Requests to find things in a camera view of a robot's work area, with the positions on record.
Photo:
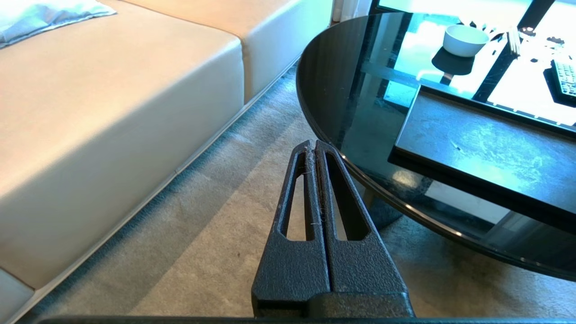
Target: floor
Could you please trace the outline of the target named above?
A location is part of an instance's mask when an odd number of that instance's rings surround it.
[[[314,138],[294,77],[292,68],[19,324],[64,314],[250,317],[287,159]],[[419,317],[576,318],[576,282],[487,258],[407,217],[381,234]]]

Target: light blue pillow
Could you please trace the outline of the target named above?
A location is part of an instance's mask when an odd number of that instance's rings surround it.
[[[0,48],[116,11],[95,0],[0,0]]]

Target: white cup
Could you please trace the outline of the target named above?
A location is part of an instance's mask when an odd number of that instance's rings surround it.
[[[446,28],[442,46],[451,54],[469,58],[476,55],[489,41],[488,34],[480,29],[452,25]]]

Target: beige leather sofa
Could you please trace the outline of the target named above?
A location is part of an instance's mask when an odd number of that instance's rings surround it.
[[[203,152],[329,24],[332,0],[101,0],[0,50],[0,323]]]

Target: carpet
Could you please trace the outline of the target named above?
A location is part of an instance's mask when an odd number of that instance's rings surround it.
[[[294,78],[292,68],[19,323],[64,314],[251,317],[288,157],[315,138]],[[303,237],[293,225],[302,218],[295,208],[289,235]],[[576,318],[574,282],[495,261],[408,217],[381,235],[419,317]]]

